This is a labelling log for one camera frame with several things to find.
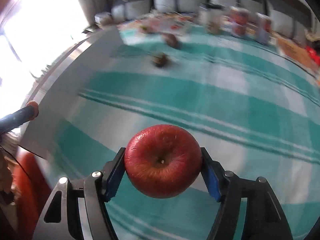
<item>silver screw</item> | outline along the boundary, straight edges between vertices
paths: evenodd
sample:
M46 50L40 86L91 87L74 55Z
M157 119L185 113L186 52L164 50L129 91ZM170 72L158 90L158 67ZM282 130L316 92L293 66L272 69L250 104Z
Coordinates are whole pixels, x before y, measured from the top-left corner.
M266 183L267 182L266 178L264 178L264 177L259 177L258 181L261 182L261 183Z
M225 171L224 175L226 175L227 177L232 177L234 175L234 173L232 171Z
M68 178L67 178L67 177L61 177L61 178L59 179L59 183L60 183L60 184L65 184L67 181L68 181Z
M96 178L96 177L99 177L101 175L101 172L100 171L94 171L92 173L92 177Z

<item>apple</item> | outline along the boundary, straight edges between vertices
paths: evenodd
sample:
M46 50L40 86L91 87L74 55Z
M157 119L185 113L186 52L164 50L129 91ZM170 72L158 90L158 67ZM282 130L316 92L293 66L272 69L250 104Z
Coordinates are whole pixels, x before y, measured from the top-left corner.
M125 149L124 165L137 190L152 198L170 198L195 181L202 154L189 132L178 126L159 124L131 138Z

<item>checkered tablecloth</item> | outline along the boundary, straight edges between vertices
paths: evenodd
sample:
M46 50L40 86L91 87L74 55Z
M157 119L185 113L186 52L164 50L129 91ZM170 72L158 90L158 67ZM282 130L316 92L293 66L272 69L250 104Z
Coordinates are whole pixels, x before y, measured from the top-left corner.
M79 91L73 114L61 125L56 163L70 178L87 176L138 131L178 125L225 170L267 178L294 239L303 239L320 215L320 94L314 79L273 47L211 36L202 27L179 37L181 50L159 35L126 30L122 37L126 45ZM170 58L163 69L151 63L158 52ZM125 176L107 204L119 239L205 239L218 208L201 176L163 200L144 196ZM235 239L241 238L245 200L240 213Z

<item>blue gripper pad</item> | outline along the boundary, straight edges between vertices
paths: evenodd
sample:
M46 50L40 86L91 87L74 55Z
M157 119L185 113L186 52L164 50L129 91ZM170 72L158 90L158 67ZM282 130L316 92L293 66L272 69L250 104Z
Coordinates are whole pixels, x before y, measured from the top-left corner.
M209 195L215 198L217 202L220 202L221 192L219 188L219 180L213 169L209 165L207 165L206 161L203 161L202 163L201 175L208 189Z

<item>tablecloth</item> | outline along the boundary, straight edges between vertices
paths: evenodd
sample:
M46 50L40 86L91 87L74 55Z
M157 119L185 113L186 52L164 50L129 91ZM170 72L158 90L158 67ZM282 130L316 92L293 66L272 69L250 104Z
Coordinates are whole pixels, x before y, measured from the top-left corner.
M181 50L157 34L121 35L126 44L106 58L60 124L52 161L70 179L85 177L138 131L178 125L225 170L267 178L294 239L303 239L320 214L320 94L314 79L273 47L208 35L200 26L179 37ZM151 63L158 52L169 56L165 68ZM201 176L177 197L153 199L125 175L106 205L119 239L151 240L206 239L219 208ZM241 238L245 205L243 199L234 239Z

